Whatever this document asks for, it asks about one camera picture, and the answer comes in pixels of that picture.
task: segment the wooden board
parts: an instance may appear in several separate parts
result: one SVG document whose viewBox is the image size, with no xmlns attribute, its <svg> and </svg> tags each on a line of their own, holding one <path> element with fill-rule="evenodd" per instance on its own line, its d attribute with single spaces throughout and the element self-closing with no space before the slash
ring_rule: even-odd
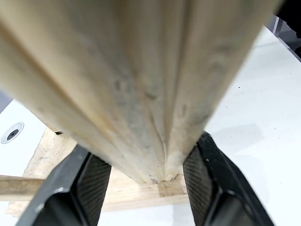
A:
<svg viewBox="0 0 301 226">
<path fill-rule="evenodd" d="M 23 177 L 46 178 L 51 170 L 73 150 L 75 145 L 76 141 L 73 139 L 66 135 L 56 135 L 47 128 Z M 19 200 L 30 200 L 31 198 L 26 195 L 19 197 Z M 183 202 L 188 202 L 188 196 L 182 174 L 173 181 L 157 185 L 138 184 L 117 169 L 112 168 L 102 211 Z M 29 202 L 11 202 L 6 213 L 19 217 L 28 204 Z"/>
<path fill-rule="evenodd" d="M 0 0 L 0 86 L 137 182 L 169 181 L 278 0 Z"/>
</svg>

